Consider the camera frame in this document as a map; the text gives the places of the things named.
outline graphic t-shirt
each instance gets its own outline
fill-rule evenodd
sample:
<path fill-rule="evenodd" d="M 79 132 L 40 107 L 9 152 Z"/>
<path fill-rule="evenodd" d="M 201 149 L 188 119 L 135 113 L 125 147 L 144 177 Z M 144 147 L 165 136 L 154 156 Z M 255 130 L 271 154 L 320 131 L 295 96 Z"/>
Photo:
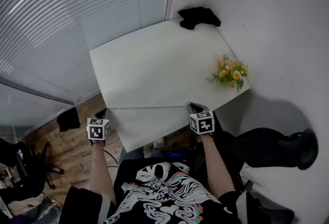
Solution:
<path fill-rule="evenodd" d="M 123 161 L 114 184 L 118 206 L 105 195 L 71 188 L 60 224 L 80 223 L 77 214 L 84 223 L 244 222 L 239 217 L 247 216 L 245 193 L 229 192 L 217 199 L 189 173 L 185 164 L 161 158 Z"/>

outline wooden floor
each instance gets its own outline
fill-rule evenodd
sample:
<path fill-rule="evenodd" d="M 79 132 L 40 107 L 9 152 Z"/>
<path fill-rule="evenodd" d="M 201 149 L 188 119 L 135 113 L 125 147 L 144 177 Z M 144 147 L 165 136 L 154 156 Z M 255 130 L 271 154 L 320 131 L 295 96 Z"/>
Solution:
<path fill-rule="evenodd" d="M 64 169 L 65 174 L 57 175 L 51 173 L 50 176 L 56 189 L 52 190 L 45 184 L 44 194 L 49 199 L 56 199 L 61 206 L 63 206 L 66 194 L 71 186 L 88 188 L 92 147 L 87 139 L 86 123 L 88 117 L 93 116 L 104 108 L 103 98 L 101 94 L 98 94 L 77 106 L 81 124 L 80 128 L 60 132 L 56 119 L 54 119 L 23 140 L 27 145 L 34 144 L 36 152 L 42 152 L 46 142 L 51 143 L 47 151 L 47 163 Z M 194 140 L 194 135 L 188 129 L 183 128 L 179 132 L 166 137 L 166 146 L 171 146 L 174 143 L 179 146 L 187 146 Z M 110 152 L 117 160 L 119 159 L 122 144 L 116 131 L 113 131 L 107 137 L 104 149 Z M 105 157 L 108 166 L 116 165 L 116 162 L 108 154 L 105 153 Z M 117 169 L 110 167 L 109 173 L 114 182 Z M 13 215 L 21 214 L 30 209 L 28 207 L 29 204 L 35 206 L 40 201 L 40 197 L 14 201 L 9 204 L 9 209 Z"/>

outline forearm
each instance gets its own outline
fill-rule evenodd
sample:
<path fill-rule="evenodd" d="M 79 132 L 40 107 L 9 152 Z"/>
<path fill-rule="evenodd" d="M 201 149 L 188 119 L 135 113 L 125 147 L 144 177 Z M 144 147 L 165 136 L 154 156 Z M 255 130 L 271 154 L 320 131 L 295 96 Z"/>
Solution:
<path fill-rule="evenodd" d="M 89 189 L 97 194 L 106 194 L 116 205 L 114 188 L 108 173 L 102 141 L 95 141 L 93 144 L 92 172 L 90 175 Z"/>
<path fill-rule="evenodd" d="M 201 135 L 205 149 L 208 184 L 211 193 L 219 198 L 223 194 L 234 191 L 233 182 L 220 153 L 209 134 Z"/>

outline chair leg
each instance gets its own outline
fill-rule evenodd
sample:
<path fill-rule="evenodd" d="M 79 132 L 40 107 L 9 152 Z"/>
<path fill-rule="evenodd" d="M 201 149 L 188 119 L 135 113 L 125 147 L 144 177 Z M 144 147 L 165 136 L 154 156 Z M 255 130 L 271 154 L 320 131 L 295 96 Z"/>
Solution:
<path fill-rule="evenodd" d="M 34 144 L 30 145 L 30 150 L 31 150 L 31 153 L 32 153 L 32 156 L 34 157 L 34 159 L 37 159 L 38 157 L 36 156 L 36 153 L 35 153 L 35 145 Z"/>
<path fill-rule="evenodd" d="M 54 170 L 53 168 L 51 168 L 49 166 L 46 166 L 46 171 L 47 172 L 50 172 L 50 173 L 58 173 L 60 175 L 63 175 L 64 174 L 64 170 L 63 169 L 60 169 L 59 171 L 57 171 L 57 170 Z"/>
<path fill-rule="evenodd" d="M 47 184 L 48 184 L 48 186 L 52 189 L 52 190 L 54 190 L 56 187 L 55 187 L 55 185 L 54 184 L 51 184 L 50 183 L 50 181 L 49 181 L 49 179 L 48 179 L 48 176 L 47 176 L 47 174 L 45 174 L 46 175 L 46 182 L 47 182 Z"/>
<path fill-rule="evenodd" d="M 43 148 L 42 154 L 40 156 L 40 162 L 43 164 L 45 163 L 45 159 L 46 159 L 46 152 L 47 152 L 47 148 L 50 146 L 50 143 L 47 142 L 45 147 Z"/>

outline flower bouquet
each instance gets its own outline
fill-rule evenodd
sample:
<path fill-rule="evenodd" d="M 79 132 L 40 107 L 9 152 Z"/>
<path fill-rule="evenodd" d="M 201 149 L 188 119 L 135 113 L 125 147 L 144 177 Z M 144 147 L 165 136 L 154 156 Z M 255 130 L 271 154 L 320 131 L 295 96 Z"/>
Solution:
<path fill-rule="evenodd" d="M 242 77 L 248 76 L 248 66 L 241 61 L 229 60 L 226 55 L 223 55 L 222 59 L 217 59 L 217 73 L 213 73 L 211 76 L 211 78 L 207 78 L 210 84 L 228 82 L 239 92 L 243 87 Z"/>

